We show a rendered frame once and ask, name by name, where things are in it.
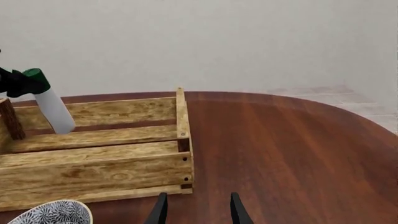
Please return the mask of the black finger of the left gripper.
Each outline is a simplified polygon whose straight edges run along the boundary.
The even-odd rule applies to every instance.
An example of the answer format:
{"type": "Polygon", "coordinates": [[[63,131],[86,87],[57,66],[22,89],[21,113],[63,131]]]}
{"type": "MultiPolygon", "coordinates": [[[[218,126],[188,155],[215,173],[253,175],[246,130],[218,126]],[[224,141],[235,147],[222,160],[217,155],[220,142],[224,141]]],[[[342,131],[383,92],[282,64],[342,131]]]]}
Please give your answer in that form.
{"type": "Polygon", "coordinates": [[[45,84],[25,76],[17,70],[11,72],[0,67],[0,93],[9,98],[18,98],[28,93],[39,94],[45,90],[45,84]]]}

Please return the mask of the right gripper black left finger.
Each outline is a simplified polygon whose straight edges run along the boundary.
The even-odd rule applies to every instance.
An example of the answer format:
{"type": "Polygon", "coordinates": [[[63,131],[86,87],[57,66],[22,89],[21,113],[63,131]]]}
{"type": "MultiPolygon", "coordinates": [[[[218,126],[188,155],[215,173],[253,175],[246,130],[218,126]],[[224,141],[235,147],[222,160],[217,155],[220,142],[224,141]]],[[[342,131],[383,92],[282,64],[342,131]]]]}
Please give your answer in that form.
{"type": "Polygon", "coordinates": [[[158,195],[157,201],[153,206],[144,224],[166,224],[168,212],[167,193],[162,192],[158,195]]]}

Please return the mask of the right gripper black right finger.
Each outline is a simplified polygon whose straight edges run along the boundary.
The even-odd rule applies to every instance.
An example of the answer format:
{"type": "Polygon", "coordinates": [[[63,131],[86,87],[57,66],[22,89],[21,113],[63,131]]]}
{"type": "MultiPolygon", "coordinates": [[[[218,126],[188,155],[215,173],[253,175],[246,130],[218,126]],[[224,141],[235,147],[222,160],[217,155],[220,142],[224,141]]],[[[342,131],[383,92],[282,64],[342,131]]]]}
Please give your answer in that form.
{"type": "Polygon", "coordinates": [[[233,224],[254,224],[237,192],[231,193],[230,212],[233,224]]]}

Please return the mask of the white bottle with green cap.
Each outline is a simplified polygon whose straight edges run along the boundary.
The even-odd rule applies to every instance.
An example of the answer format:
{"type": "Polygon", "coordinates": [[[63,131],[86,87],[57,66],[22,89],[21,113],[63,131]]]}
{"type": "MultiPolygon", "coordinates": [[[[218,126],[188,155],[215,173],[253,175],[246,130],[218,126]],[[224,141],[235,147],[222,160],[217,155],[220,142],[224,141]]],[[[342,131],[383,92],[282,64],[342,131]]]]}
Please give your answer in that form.
{"type": "Polygon", "coordinates": [[[69,134],[75,128],[75,122],[62,99],[54,92],[43,71],[30,68],[22,72],[27,78],[39,82],[32,92],[39,110],[49,122],[56,134],[69,134]]]}

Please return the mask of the tray of wooden slats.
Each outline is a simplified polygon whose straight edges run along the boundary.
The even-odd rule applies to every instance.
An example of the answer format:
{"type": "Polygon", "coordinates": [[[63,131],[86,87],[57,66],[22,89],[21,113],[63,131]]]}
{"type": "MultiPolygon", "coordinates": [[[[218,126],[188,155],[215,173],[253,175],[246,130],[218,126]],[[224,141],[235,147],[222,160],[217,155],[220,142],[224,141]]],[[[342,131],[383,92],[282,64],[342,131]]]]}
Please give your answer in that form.
{"type": "Polygon", "coordinates": [[[0,212],[190,194],[195,181],[187,102],[175,96],[67,104],[76,128],[53,134],[37,106],[0,99],[0,212]]]}

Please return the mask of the patterned blue-white bowl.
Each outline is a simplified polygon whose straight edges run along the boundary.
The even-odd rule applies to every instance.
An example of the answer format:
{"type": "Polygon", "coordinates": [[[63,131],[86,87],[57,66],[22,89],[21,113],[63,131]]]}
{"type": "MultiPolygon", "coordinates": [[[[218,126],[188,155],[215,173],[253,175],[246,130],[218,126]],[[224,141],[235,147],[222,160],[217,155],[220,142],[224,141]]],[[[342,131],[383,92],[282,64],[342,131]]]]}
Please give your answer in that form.
{"type": "Polygon", "coordinates": [[[93,215],[80,201],[56,200],[31,208],[7,224],[93,224],[93,215]]]}

